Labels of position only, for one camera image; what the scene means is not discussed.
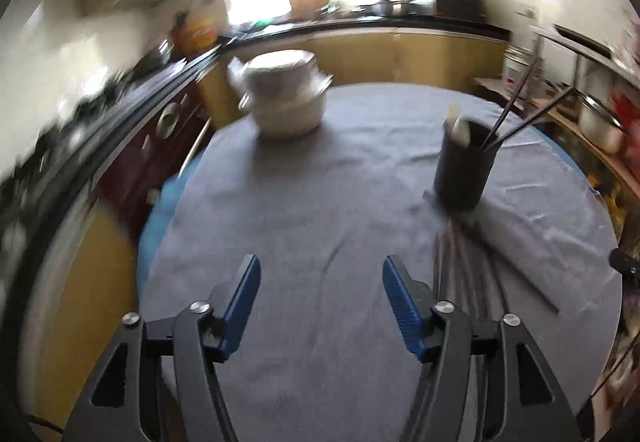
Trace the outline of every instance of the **table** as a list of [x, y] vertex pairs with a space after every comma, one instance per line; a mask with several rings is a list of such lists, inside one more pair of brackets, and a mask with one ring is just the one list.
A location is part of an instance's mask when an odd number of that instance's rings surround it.
[[[243, 442], [398, 439], [420, 364], [402, 343], [382, 263], [398, 254], [413, 277], [432, 282], [433, 243], [446, 219], [423, 192], [433, 185], [449, 102], [489, 124], [500, 113], [460, 92], [356, 84], [328, 92], [322, 125], [303, 139], [258, 139], [250, 118], [213, 137], [158, 250], [141, 310], [148, 320], [172, 316], [206, 298], [246, 253], [260, 257], [262, 286], [241, 347], [217, 368]], [[519, 121], [510, 115], [505, 129]], [[559, 304], [555, 313], [498, 267], [511, 312], [578, 411], [620, 314], [606, 210], [527, 130], [498, 152], [472, 218]], [[497, 318], [497, 290], [487, 283]], [[455, 292], [446, 297], [455, 301]], [[461, 440], [471, 433], [465, 421]]]

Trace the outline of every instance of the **blue gripper pad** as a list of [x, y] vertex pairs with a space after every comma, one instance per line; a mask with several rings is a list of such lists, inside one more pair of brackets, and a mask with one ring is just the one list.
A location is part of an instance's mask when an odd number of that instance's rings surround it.
[[218, 349], [225, 359], [228, 359], [240, 346], [244, 327], [254, 306], [258, 288], [260, 288], [260, 278], [260, 260], [257, 256], [252, 256], [249, 266], [223, 316], [225, 334]]
[[422, 336], [422, 319], [394, 260], [390, 257], [386, 258], [382, 266], [382, 282], [406, 349], [415, 354], [418, 360], [422, 360], [427, 350]]

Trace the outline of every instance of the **wooden shelf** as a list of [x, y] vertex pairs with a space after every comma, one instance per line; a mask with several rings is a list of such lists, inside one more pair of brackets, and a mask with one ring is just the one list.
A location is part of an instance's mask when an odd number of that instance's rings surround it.
[[[543, 98], [542, 99], [535, 98], [531, 102], [535, 106], [542, 107], [543, 105], [546, 104], [546, 102], [548, 102], [548, 100], [545, 100]], [[567, 131], [570, 131], [575, 136], [577, 136], [577, 138], [580, 139], [580, 141], [583, 142], [583, 144], [587, 146], [587, 148], [594, 155], [596, 155], [596, 157], [604, 165], [606, 165], [607, 169], [609, 169], [609, 171], [611, 171], [615, 175], [615, 177], [620, 181], [620, 183], [622, 183], [623, 186], [629, 189], [635, 195], [638, 201], [640, 201], [640, 182], [636, 180], [635, 176], [633, 176], [631, 171], [629, 171], [629, 169], [623, 164], [622, 160], [620, 160], [618, 157], [607, 155], [605, 152], [601, 151], [596, 146], [594, 146], [580, 132], [580, 129], [578, 129], [577, 123], [571, 122], [568, 118], [563, 117], [555, 109], [548, 111], [545, 116], [550, 118], [553, 122], [557, 123], [558, 125], [562, 126]]]
[[[507, 101], [511, 98], [512, 93], [506, 90], [506, 88], [504, 87], [504, 82], [502, 81], [501, 78], [474, 77], [473, 81], [478, 86], [482, 86], [484, 89], [488, 89], [489, 91], [493, 91], [494, 93], [497, 93]], [[519, 100], [517, 100], [513, 104], [513, 106], [517, 108], [517, 110], [520, 110], [520, 111], [524, 110], [524, 106]]]

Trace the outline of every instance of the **red object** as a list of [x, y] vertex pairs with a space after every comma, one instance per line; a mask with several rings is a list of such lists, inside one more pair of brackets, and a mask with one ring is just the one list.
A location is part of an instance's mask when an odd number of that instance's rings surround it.
[[623, 161], [636, 179], [640, 180], [640, 109], [623, 92], [612, 92], [614, 112], [626, 126]]

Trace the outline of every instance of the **black cup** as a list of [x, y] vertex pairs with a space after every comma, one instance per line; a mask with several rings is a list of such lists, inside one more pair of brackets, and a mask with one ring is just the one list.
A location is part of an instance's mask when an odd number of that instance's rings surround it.
[[478, 205], [499, 149], [480, 149], [491, 128], [469, 121], [469, 132], [471, 143], [462, 147], [453, 142], [449, 126], [444, 125], [433, 189], [440, 204], [450, 211], [470, 211]]

